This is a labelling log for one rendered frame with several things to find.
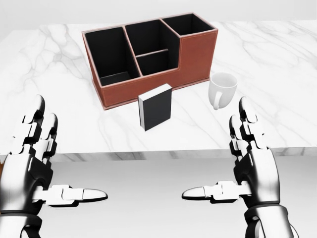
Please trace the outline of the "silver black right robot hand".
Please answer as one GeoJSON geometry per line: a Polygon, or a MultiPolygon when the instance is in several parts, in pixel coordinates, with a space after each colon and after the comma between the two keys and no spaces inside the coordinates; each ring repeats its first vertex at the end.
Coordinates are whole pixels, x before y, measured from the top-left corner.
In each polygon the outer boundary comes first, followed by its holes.
{"type": "Polygon", "coordinates": [[[278,204],[279,174],[272,151],[264,141],[264,130],[251,102],[242,97],[239,116],[229,120],[231,154],[236,157],[233,169],[235,181],[218,181],[213,186],[201,186],[182,193],[185,200],[208,200],[232,203],[243,198],[246,206],[278,204]]]}

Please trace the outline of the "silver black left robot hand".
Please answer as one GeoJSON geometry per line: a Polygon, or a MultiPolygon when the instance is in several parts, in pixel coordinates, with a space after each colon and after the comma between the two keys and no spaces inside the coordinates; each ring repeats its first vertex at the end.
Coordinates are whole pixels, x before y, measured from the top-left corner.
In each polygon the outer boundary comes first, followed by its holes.
{"type": "Polygon", "coordinates": [[[37,215],[43,204],[52,207],[73,206],[77,202],[106,200],[98,189],[50,185],[53,178],[50,158],[57,143],[57,116],[44,118],[45,101],[36,95],[14,134],[0,176],[0,213],[37,215]]]}

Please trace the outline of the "black book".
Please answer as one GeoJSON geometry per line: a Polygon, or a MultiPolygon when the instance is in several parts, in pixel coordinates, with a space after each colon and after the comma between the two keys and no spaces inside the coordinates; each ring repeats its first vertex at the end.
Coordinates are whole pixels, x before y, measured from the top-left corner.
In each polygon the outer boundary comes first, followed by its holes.
{"type": "Polygon", "coordinates": [[[140,126],[149,130],[171,117],[172,87],[164,84],[138,96],[140,126]]]}

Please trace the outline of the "red-brown desk caddy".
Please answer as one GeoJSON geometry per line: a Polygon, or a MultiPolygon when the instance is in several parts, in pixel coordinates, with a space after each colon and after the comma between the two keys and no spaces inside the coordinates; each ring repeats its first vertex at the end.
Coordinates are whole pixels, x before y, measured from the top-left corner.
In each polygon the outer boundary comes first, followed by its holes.
{"type": "Polygon", "coordinates": [[[218,29],[194,13],[82,32],[104,110],[163,84],[180,89],[209,79],[218,29]]]}

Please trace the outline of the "white mug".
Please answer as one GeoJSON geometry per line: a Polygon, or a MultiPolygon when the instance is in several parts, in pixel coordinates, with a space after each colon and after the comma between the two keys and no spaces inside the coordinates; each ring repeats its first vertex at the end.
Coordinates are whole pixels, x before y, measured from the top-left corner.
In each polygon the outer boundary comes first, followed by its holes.
{"type": "Polygon", "coordinates": [[[214,73],[210,77],[209,101],[215,110],[222,109],[231,102],[236,92],[238,80],[225,72],[214,73]]]}

